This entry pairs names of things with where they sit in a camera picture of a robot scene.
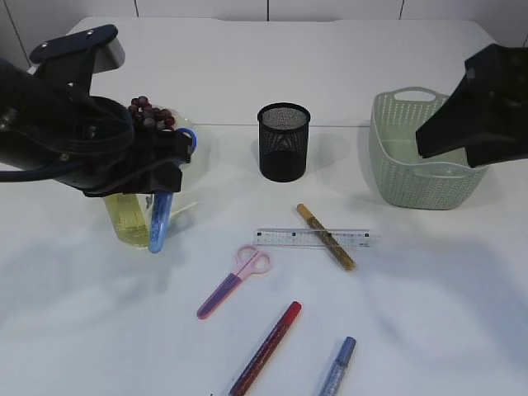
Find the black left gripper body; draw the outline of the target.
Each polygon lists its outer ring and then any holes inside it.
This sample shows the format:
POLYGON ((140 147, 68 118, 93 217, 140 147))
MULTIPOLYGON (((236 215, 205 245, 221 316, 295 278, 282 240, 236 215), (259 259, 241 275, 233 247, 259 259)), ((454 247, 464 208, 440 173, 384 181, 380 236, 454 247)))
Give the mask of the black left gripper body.
POLYGON ((182 167, 191 162, 191 156, 191 129, 137 129, 134 142, 125 151, 56 180, 89 197, 176 193, 182 188, 182 167))

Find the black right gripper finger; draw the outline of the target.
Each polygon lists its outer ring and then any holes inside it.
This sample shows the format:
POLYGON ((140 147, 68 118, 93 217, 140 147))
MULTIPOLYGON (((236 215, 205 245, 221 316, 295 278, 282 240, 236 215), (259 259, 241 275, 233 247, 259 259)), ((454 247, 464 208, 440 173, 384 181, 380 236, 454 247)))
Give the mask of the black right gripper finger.
POLYGON ((527 48, 491 44, 464 62, 464 76, 416 132, 431 158, 464 149, 470 167, 527 158, 527 48))

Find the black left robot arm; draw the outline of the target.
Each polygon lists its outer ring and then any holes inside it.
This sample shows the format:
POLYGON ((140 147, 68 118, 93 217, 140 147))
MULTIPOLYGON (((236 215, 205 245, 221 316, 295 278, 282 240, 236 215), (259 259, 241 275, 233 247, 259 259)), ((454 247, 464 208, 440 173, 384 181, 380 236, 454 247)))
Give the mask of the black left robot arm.
POLYGON ((139 127, 116 101, 1 62, 2 182, 55 180, 88 197, 179 192, 192 139, 139 127))

